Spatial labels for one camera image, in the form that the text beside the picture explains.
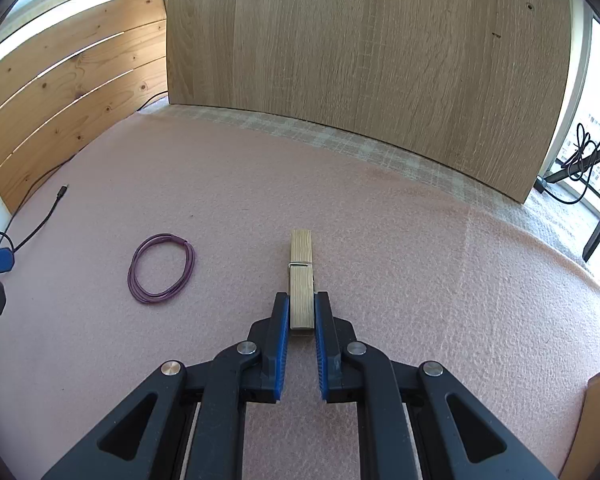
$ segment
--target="wooden panel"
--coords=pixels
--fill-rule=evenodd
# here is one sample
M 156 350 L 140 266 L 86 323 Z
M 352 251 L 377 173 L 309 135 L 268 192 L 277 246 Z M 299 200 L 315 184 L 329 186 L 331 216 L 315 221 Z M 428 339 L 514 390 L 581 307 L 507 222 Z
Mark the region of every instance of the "wooden panel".
M 560 480 L 587 480 L 600 463 L 600 373 L 589 380 L 582 415 Z
M 328 124 L 524 200 L 554 132 L 569 0 L 169 0 L 170 101 Z
M 0 164 L 36 128 L 114 77 L 165 56 L 166 22 L 99 43 L 35 79 L 0 108 Z
M 45 171 L 166 89 L 166 62 L 161 58 L 107 83 L 56 115 L 1 165 L 0 196 L 7 208 L 13 212 L 30 183 Z
M 162 0 L 113 0 L 49 27 L 0 60 L 0 106 L 65 57 L 109 36 L 165 17 Z

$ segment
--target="plaid fabric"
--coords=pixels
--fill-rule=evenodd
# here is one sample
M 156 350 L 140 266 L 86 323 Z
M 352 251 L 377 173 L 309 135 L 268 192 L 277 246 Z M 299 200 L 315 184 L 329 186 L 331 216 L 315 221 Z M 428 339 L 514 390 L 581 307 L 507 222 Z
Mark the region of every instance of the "plaid fabric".
M 598 221 L 582 204 L 565 206 L 535 191 L 524 204 L 519 204 L 471 177 L 416 153 L 380 140 L 298 119 L 229 108 L 169 105 L 166 98 L 149 105 L 141 113 L 203 119 L 267 132 L 397 171 L 404 178 L 445 191 L 465 204 L 487 211 L 532 234 L 587 269 L 600 283 L 600 246 L 588 264 L 581 256 L 584 243 Z

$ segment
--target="wooden clothespin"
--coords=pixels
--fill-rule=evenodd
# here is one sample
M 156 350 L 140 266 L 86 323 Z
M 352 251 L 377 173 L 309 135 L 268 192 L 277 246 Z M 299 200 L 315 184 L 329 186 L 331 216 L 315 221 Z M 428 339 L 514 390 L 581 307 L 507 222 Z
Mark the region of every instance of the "wooden clothespin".
M 314 266 L 309 229 L 291 231 L 289 297 L 289 328 L 296 331 L 313 331 Z

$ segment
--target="black power cord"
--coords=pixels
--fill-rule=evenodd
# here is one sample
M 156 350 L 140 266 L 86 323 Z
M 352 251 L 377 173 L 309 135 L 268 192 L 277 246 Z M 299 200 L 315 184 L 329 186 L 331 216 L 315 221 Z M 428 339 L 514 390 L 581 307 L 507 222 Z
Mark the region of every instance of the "black power cord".
M 50 170 L 45 171 L 45 173 L 43 173 L 42 175 L 40 175 L 33 184 L 31 184 L 31 186 L 29 187 L 29 189 L 27 190 L 27 192 L 25 193 L 25 195 L 22 197 L 22 200 L 20 200 L 20 203 L 18 204 L 18 207 L 16 208 L 16 211 L 13 212 L 13 214 L 11 215 L 11 218 L 9 219 L 9 223 L 7 224 L 7 227 L 5 227 L 4 232 L 0 232 L 0 235 L 2 235 L 2 237 L 0 238 L 0 244 L 2 243 L 2 240 L 6 237 L 6 233 L 9 230 L 9 227 L 11 227 L 11 222 L 13 222 L 13 219 L 16 217 L 16 215 L 18 214 L 18 212 L 20 211 L 20 209 L 22 209 L 22 206 L 24 205 L 24 203 L 27 201 L 27 198 L 29 197 L 29 194 L 31 193 L 31 191 L 33 190 L 33 188 L 36 186 L 37 183 L 39 183 L 43 178 L 45 178 L 49 173 L 54 174 L 56 171 L 58 171 L 60 168 L 62 168 L 66 163 L 68 163 L 72 158 L 74 158 L 75 155 L 70 156 L 67 160 L 62 161 L 60 164 L 58 164 L 57 166 L 52 167 Z M 53 209 L 56 208 L 56 205 L 58 205 L 58 202 L 56 202 L 53 206 Z M 38 232 L 40 230 L 40 226 L 37 227 L 35 232 Z M 31 238 L 33 236 L 33 234 L 29 235 L 27 237 L 27 241 L 29 240 L 29 238 Z
M 158 95 L 162 95 L 162 94 L 167 94 L 169 91 L 165 90 L 164 92 L 158 92 L 157 94 L 152 95 L 151 97 L 149 97 L 146 102 L 138 108 L 138 110 L 136 110 L 137 112 L 139 112 L 140 110 L 142 110 L 145 106 L 147 106 L 149 104 L 149 102 L 151 102 L 152 99 L 155 99 L 158 97 Z
M 67 190 L 67 186 L 62 186 L 60 188 L 60 191 L 58 191 L 58 195 L 56 196 L 56 201 L 54 202 L 53 206 L 51 207 L 51 210 L 49 211 L 49 213 L 45 216 L 45 219 L 40 222 L 40 224 L 38 224 L 38 227 L 36 227 L 35 229 L 33 229 L 33 231 L 29 234 L 29 236 L 27 236 L 23 241 L 21 241 L 17 246 L 13 246 L 13 241 L 11 240 L 10 236 L 6 233 L 6 229 L 4 231 L 0 231 L 0 242 L 6 238 L 7 241 L 9 242 L 9 245 L 11 246 L 11 252 L 13 254 L 17 253 L 18 250 L 20 250 L 24 244 L 26 244 L 29 240 L 31 240 L 38 231 L 40 231 L 40 229 L 42 229 L 42 227 L 44 226 L 44 224 L 46 224 L 48 222 L 48 220 L 51 218 L 51 215 L 54 213 L 54 211 L 56 210 L 56 207 L 58 207 L 58 203 L 60 202 L 60 200 L 62 200 L 62 197 L 64 196 L 64 194 L 66 193 Z
M 54 213 L 54 211 L 56 210 L 56 207 L 58 206 L 58 202 L 60 202 L 60 200 L 62 199 L 62 197 L 64 196 L 64 194 L 66 193 L 67 190 L 67 186 L 62 186 L 60 188 L 60 191 L 58 191 L 58 195 L 56 196 L 56 201 L 54 202 L 54 204 L 51 206 L 51 210 L 49 211 L 49 213 L 45 216 L 45 219 L 40 222 L 40 224 L 38 224 L 38 227 L 36 227 L 35 229 L 33 229 L 33 231 L 31 232 L 31 234 L 29 236 L 27 236 L 23 241 L 21 241 L 16 248 L 13 250 L 13 254 L 17 253 L 18 250 L 24 245 L 26 244 L 29 240 L 31 240 L 34 235 L 40 231 L 40 229 L 42 229 L 42 226 L 44 224 L 46 224 L 48 222 L 48 220 L 51 218 L 51 215 Z
M 585 129 L 584 129 L 584 126 L 582 125 L 582 123 L 578 123 L 578 126 L 576 126 L 576 151 L 567 160 L 565 160 L 560 166 L 563 169 L 567 168 L 567 174 L 572 181 L 583 182 L 585 185 L 584 190 L 582 191 L 582 194 L 579 197 L 577 197 L 576 200 L 564 200 L 558 196 L 555 196 L 551 191 L 549 191 L 546 184 L 544 184 L 544 186 L 543 186 L 544 190 L 550 197 L 552 197 L 553 199 L 557 200 L 558 202 L 561 202 L 566 205 L 577 204 L 580 200 L 582 200 L 584 198 L 584 195 L 587 192 L 587 189 L 589 189 L 589 187 L 590 187 L 589 183 L 591 181 L 591 175 L 593 174 L 593 167 L 595 166 L 595 164 L 592 164 L 590 166 L 589 175 L 587 176 L 587 181 L 585 182 L 584 178 L 583 178 L 584 173 L 586 171 L 586 170 L 584 170 L 584 163 L 583 163 L 584 151 L 590 145 L 593 145 L 593 150 L 590 154 L 590 157 L 591 157 L 590 160 L 595 160 L 596 155 L 598 154 L 598 150 L 600 148 L 600 141 L 597 143 L 594 142 L 593 139 L 591 138 L 591 134 L 589 132 L 585 132 Z

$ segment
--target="cable plug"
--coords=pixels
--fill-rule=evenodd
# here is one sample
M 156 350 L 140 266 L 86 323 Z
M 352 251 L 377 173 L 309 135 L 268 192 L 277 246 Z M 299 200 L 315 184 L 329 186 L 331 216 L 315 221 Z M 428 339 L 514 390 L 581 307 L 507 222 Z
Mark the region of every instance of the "cable plug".
M 536 176 L 536 181 L 534 182 L 534 189 L 538 193 L 544 193 L 546 190 L 546 180 L 542 178 L 540 175 Z

